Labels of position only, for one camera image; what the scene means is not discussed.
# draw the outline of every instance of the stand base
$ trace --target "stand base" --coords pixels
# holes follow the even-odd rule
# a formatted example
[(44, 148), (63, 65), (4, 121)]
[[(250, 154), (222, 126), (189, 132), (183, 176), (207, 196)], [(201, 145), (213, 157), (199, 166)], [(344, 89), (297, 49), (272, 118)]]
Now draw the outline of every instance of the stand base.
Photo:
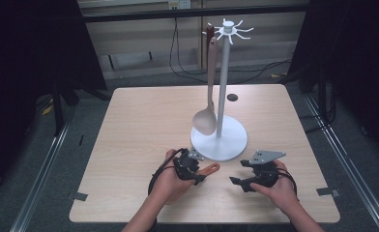
[(204, 135), (192, 128), (190, 140), (192, 146), (203, 157), (214, 161), (230, 161), (247, 147), (248, 135), (240, 122), (223, 115), (220, 138), (217, 137), (216, 131), (211, 135)]

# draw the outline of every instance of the white ladle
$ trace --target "white ladle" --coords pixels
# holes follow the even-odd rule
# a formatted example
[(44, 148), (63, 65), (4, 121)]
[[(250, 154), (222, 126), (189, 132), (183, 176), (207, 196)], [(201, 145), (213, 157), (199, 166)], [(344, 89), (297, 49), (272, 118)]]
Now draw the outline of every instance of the white ladle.
[(211, 135), (217, 129), (217, 117), (213, 102), (213, 87), (217, 66), (217, 46), (217, 38), (212, 37), (208, 47), (208, 106), (197, 112), (192, 118), (192, 125), (204, 135)]

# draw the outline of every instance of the wooden table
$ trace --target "wooden table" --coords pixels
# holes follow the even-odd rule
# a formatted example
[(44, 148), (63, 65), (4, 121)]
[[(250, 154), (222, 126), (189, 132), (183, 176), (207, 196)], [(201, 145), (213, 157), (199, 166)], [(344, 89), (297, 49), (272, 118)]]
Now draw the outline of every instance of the wooden table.
[[(214, 101), (218, 107), (218, 88)], [(190, 148), (192, 116), (206, 107), (206, 86), (121, 88), (114, 92), (102, 122), (91, 158), (70, 212), (74, 222), (127, 222), (147, 196), (152, 174), (170, 148)], [(166, 223), (283, 223), (289, 219), (257, 192), (244, 193), (229, 176), (251, 177), (249, 160), (255, 150), (282, 151), (281, 158), (298, 185), (298, 197), (318, 222), (340, 218), (330, 195), (319, 196), (327, 186), (307, 141), (295, 108), (282, 85), (227, 86), (225, 115), (240, 121), (248, 144), (234, 160), (221, 162), (220, 170), (193, 186), (158, 216)], [(213, 163), (204, 160), (200, 167)]]

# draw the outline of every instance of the wall socket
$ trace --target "wall socket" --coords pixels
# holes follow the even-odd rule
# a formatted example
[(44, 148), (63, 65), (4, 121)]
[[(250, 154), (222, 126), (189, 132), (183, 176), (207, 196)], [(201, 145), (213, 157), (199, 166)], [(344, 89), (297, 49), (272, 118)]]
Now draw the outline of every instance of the wall socket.
[(190, 9), (190, 0), (168, 0), (169, 10)]

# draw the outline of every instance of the person's right arm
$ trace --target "person's right arm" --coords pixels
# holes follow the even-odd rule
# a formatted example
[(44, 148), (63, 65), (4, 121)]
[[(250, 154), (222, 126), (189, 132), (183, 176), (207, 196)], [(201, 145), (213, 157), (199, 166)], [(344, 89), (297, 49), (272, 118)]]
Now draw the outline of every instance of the person's right arm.
[[(281, 161), (274, 160), (274, 163), (277, 165), (277, 168), (287, 170), (285, 164)], [(271, 188), (266, 188), (255, 183), (251, 183), (250, 186), (256, 191), (268, 196), (271, 201), (289, 217), (291, 223), (299, 232), (324, 231), (301, 205), (293, 190), (292, 182), (286, 177), (279, 176), (279, 179)]]

